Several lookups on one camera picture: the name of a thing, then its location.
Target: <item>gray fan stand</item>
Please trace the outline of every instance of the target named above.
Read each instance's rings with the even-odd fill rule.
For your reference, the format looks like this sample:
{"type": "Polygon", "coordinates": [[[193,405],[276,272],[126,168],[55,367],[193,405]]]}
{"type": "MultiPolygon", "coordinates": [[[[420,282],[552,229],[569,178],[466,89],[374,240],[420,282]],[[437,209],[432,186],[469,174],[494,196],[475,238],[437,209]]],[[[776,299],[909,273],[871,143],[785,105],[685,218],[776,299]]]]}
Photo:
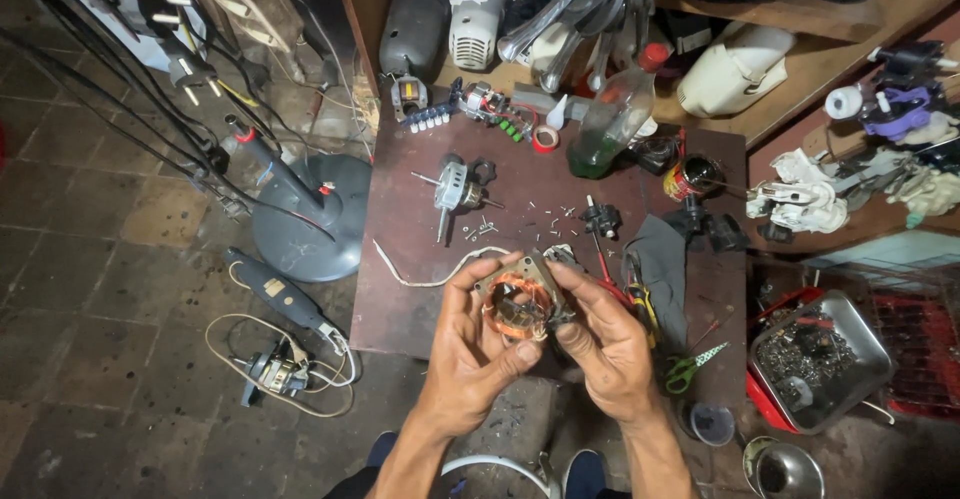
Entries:
{"type": "Polygon", "coordinates": [[[373,168],[354,157],[318,154],[286,164],[256,131],[228,115],[240,144],[267,168],[270,182],[258,199],[293,211],[321,227],[311,228],[290,215],[259,205],[253,208],[253,241],[263,259],[278,272],[298,282],[332,282],[357,271],[367,198],[373,168]],[[305,182],[330,182],[329,195],[311,189],[305,182]]]}

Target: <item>metal can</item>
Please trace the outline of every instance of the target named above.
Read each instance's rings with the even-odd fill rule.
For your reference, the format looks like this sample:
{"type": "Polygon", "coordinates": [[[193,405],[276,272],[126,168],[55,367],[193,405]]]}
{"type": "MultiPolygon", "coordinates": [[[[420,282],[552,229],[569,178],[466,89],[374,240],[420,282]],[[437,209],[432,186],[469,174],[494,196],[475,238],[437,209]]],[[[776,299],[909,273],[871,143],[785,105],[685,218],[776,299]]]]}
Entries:
{"type": "Polygon", "coordinates": [[[690,194],[713,191],[723,179],[720,164],[707,156],[688,154],[663,175],[663,192],[680,203],[690,194]]]}

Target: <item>purple plastic part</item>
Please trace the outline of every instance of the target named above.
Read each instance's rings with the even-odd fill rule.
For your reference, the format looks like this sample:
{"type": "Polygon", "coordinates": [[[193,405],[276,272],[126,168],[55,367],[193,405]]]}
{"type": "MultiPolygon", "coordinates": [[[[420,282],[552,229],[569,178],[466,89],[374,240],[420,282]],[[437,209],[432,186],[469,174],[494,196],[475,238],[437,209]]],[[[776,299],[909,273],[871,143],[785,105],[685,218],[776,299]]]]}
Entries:
{"type": "Polygon", "coordinates": [[[881,135],[896,142],[903,140],[906,134],[912,130],[930,123],[930,112],[927,111],[927,106],[930,104],[930,92],[928,92],[926,88],[914,88],[906,92],[894,88],[887,88],[883,90],[883,93],[891,103],[923,99],[923,104],[892,122],[863,122],[863,129],[867,132],[867,135],[881,135]]]}

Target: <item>red tape roll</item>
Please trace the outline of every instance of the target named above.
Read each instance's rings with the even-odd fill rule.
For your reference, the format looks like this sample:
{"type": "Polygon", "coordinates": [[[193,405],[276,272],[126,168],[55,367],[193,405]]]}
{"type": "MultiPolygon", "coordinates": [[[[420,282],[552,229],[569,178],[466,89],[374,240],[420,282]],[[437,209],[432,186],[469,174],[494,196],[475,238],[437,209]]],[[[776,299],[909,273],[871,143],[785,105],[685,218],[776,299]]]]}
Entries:
{"type": "Polygon", "coordinates": [[[560,134],[557,133],[557,130],[551,128],[550,126],[536,126],[533,134],[533,143],[534,150],[540,152],[541,154],[553,152],[558,146],[560,146],[560,134]],[[550,141],[543,143],[540,139],[541,134],[546,134],[549,136],[550,141]]]}

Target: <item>copper coil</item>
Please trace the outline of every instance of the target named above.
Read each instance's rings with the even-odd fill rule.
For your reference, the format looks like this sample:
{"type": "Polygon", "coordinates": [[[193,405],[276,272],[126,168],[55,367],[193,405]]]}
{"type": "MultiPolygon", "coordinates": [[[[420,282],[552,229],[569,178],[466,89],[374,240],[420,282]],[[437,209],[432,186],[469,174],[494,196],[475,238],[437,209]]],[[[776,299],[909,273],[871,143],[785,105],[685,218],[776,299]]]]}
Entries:
{"type": "Polygon", "coordinates": [[[542,326],[546,322],[547,317],[550,316],[552,309],[553,303],[546,289],[533,280],[524,279],[523,276],[517,272],[505,272],[493,278],[486,288],[486,298],[484,298],[483,302],[484,320],[487,321],[490,327],[499,333],[516,339],[532,339],[538,337],[538,332],[543,330],[542,326]],[[515,287],[523,294],[529,296],[536,307],[539,317],[533,318],[533,320],[512,321],[510,319],[505,320],[502,313],[498,315],[498,308],[494,303],[494,296],[497,294],[496,288],[499,284],[507,284],[515,287]]]}

